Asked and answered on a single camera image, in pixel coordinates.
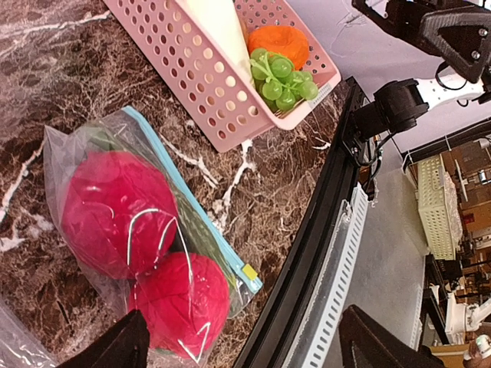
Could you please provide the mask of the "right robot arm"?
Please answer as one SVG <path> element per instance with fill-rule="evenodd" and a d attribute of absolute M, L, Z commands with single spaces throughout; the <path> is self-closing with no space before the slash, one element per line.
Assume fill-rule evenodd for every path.
<path fill-rule="evenodd" d="M 355 131 L 344 144 L 358 166 L 381 162 L 388 139 L 371 147 L 369 141 L 377 135 L 410 130 L 442 104 L 490 100 L 488 1 L 389 1 L 383 14 L 366 1 L 351 4 L 385 33 L 442 59 L 433 78 L 388 82 L 372 102 L 350 113 Z"/>

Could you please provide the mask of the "pink red fruit toy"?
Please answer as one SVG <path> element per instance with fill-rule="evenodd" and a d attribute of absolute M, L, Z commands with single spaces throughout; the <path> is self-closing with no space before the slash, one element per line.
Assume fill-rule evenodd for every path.
<path fill-rule="evenodd" d="M 150 346 L 198 363 L 220 335 L 229 314 L 229 284 L 205 255 L 168 254 L 128 297 L 150 332 Z"/>

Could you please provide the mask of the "red apple toy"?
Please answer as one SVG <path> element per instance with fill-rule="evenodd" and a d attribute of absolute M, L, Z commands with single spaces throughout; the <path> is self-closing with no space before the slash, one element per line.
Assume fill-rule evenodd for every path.
<path fill-rule="evenodd" d="M 160 170 L 132 153 L 92 151 L 68 183 L 61 227 L 79 261 L 109 278 L 133 279 L 169 251 L 177 219 Z"/>

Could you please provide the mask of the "small green cucumber toy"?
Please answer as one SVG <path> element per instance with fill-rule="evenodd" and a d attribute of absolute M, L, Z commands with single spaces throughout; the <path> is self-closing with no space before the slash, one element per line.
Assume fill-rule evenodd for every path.
<path fill-rule="evenodd" d="M 220 231 L 209 219 L 170 155 L 147 122 L 134 125 L 124 123 L 114 129 L 102 122 L 87 128 L 87 138 L 93 148 L 101 152 L 123 151 L 141 156 L 164 173 L 178 206 L 181 227 L 190 239 L 189 247 L 213 259 L 224 271 L 233 298 L 244 297 L 262 286 L 261 281 L 248 281 L 242 271 L 245 263 L 240 259 Z"/>

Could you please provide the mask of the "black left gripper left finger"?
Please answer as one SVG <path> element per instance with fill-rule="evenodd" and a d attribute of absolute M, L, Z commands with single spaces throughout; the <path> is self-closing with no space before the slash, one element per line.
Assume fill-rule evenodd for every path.
<path fill-rule="evenodd" d="M 139 310 L 132 310 L 88 348 L 58 367 L 145 368 L 149 345 L 147 323 Z"/>

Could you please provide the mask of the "clear zip bag blue zipper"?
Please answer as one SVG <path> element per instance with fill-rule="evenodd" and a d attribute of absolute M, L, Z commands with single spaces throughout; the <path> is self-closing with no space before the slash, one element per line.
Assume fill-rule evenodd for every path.
<path fill-rule="evenodd" d="M 255 269 L 134 108 L 44 138 L 48 208 L 85 277 L 115 313 L 141 314 L 166 366 L 204 367 L 262 288 Z"/>

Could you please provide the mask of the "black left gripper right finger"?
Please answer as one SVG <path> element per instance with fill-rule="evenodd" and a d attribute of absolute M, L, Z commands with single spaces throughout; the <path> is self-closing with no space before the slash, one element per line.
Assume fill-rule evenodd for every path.
<path fill-rule="evenodd" d="M 442 367 L 431 353 L 416 351 L 358 306 L 350 305 L 338 326 L 344 367 Z"/>

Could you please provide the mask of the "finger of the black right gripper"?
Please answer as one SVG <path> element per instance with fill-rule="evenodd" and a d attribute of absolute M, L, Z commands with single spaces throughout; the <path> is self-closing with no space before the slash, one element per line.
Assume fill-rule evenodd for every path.
<path fill-rule="evenodd" d="M 490 11 L 445 9 L 425 14 L 420 36 L 461 77 L 476 83 L 490 65 Z"/>

